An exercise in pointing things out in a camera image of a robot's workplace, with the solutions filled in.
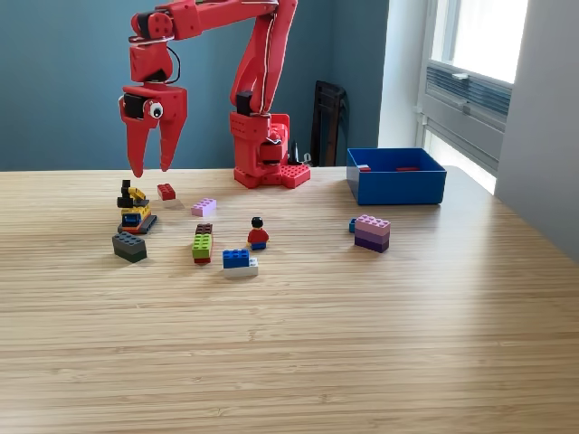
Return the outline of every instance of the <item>red lego brick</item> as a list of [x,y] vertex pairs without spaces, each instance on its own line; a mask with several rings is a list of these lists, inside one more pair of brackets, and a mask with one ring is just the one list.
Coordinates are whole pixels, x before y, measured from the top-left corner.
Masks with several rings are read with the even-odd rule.
[[171,184],[159,184],[157,186],[157,192],[159,193],[159,199],[162,201],[172,201],[176,199],[176,193]]
[[308,165],[283,165],[281,167],[281,183],[286,188],[296,188],[311,178]]

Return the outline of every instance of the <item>blue box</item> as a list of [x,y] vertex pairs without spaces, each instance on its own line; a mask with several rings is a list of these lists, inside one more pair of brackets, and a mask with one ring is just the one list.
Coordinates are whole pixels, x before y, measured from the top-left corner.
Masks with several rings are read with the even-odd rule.
[[224,250],[223,251],[223,268],[239,269],[250,266],[250,251],[243,250]]
[[[400,167],[419,170],[397,172]],[[348,149],[346,175],[358,205],[438,204],[444,196],[446,170],[419,147]]]

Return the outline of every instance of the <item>lego minifigure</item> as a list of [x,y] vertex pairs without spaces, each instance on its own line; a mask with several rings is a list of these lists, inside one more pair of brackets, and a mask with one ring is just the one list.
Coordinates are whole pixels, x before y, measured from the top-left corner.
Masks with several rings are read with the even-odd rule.
[[270,236],[263,229],[263,220],[261,217],[252,218],[252,231],[247,236],[247,246],[251,246],[252,250],[263,250],[267,247]]

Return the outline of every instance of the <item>window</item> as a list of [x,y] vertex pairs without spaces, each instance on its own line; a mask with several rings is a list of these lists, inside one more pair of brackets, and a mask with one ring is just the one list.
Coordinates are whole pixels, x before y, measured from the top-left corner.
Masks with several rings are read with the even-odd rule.
[[440,0],[431,59],[515,82],[527,0]]
[[497,172],[526,15],[527,0],[429,0],[417,146],[435,133]]

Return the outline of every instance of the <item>red robot arm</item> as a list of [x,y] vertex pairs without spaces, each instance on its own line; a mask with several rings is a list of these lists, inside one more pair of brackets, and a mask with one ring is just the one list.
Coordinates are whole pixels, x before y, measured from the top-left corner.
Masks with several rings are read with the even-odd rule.
[[[180,0],[133,16],[131,26],[136,35],[129,38],[131,79],[143,84],[124,87],[119,108],[121,119],[127,124],[128,161],[135,176],[143,174],[149,130],[160,127],[161,169],[166,171],[186,120],[186,90],[170,86],[175,80],[170,81],[173,61],[169,51],[173,51],[167,42],[193,38],[203,31],[249,18],[256,18],[256,22],[231,94],[231,102],[237,108],[231,114],[235,177],[247,186],[256,186],[254,181],[244,182],[238,176],[257,177],[257,184],[267,184],[268,179],[263,180],[263,176],[275,177],[280,172],[280,166],[287,164],[289,119],[285,115],[272,118],[269,111],[297,3],[298,0],[213,0],[197,5],[195,0]],[[261,149],[264,142],[272,146]]]

